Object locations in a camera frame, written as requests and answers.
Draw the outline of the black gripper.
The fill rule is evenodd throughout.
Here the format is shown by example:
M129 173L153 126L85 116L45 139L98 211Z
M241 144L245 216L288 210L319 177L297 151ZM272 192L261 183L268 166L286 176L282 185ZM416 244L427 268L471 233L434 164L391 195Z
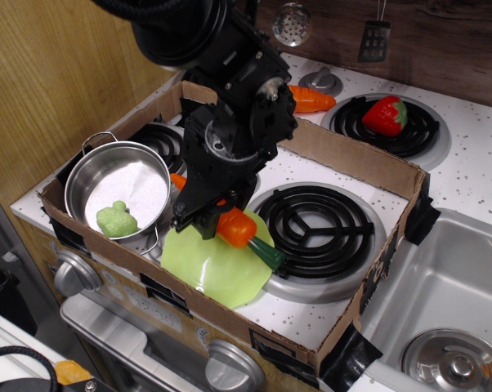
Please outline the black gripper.
M185 121L181 152L188 181L171 224L177 232L193 225L209 240L221 215L248 203L256 174L275 158L278 143L292 139L296 102L288 65L255 29L229 28L189 73L217 93L217 102ZM222 199L229 207L217 205Z

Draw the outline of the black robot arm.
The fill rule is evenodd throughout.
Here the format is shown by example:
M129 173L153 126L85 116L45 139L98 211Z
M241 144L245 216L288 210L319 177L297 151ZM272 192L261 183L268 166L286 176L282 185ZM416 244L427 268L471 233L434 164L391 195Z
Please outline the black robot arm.
M288 64L255 27L256 4L232 1L102 1L127 20L143 55L184 69L217 93L217 101L186 117L181 156L187 182L172 225L193 225L214 237L220 216L245 208L257 174L293 136L296 106Z

